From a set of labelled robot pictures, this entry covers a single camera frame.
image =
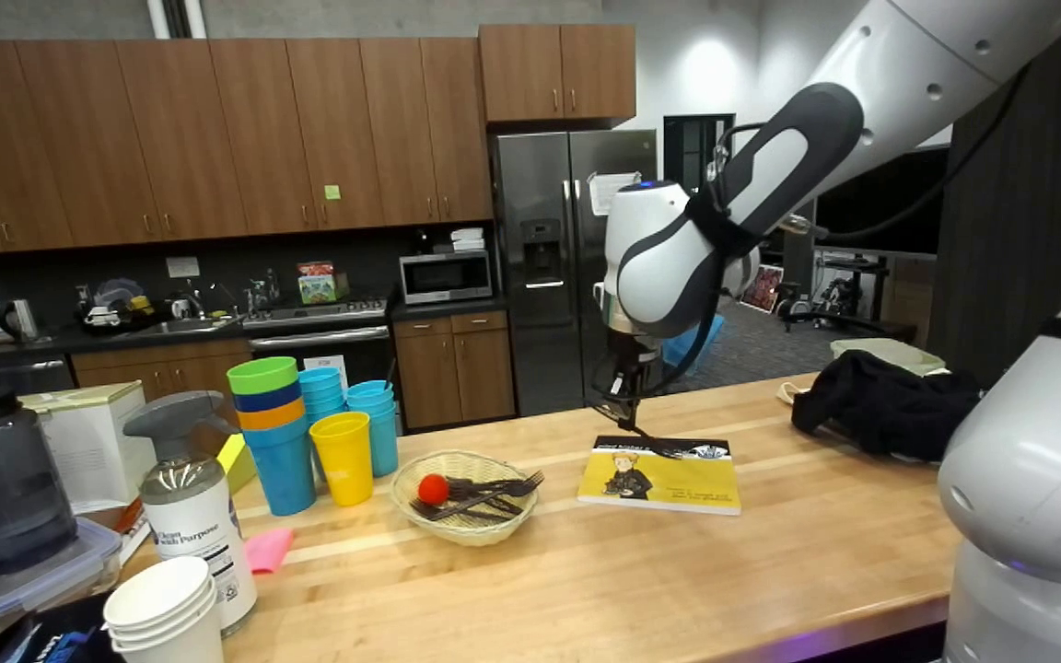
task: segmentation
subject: sink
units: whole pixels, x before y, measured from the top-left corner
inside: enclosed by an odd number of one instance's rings
[[[150,340],[150,335],[213,335],[240,323],[235,318],[212,318],[212,320],[159,320],[150,329],[130,332],[127,340]]]

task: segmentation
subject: wooden table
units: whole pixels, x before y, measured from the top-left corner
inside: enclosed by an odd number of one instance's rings
[[[240,658],[805,658],[949,616],[954,528],[938,468],[805,440],[783,378],[651,397],[651,436],[730,440],[746,514],[579,506],[591,414],[403,440],[403,456],[481,449],[546,473],[534,519],[493,548],[437,543],[387,506],[278,519],[235,497],[244,534],[295,529],[258,608],[227,634]]]

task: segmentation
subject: pink object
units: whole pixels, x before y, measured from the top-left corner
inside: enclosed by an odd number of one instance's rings
[[[252,575],[278,575],[292,543],[295,543],[295,529],[266,529],[266,534],[244,543],[244,555],[246,555]]]

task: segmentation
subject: black bag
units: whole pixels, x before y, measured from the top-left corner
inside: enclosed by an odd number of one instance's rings
[[[939,459],[957,425],[982,400],[967,374],[915,374],[866,350],[848,350],[793,400],[793,427],[822,425],[874,456]]]

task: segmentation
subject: stainless steel refrigerator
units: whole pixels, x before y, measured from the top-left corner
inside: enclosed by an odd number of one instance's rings
[[[622,179],[656,176],[656,133],[503,133],[493,172],[520,414],[597,400],[612,372],[594,302],[606,211]]]

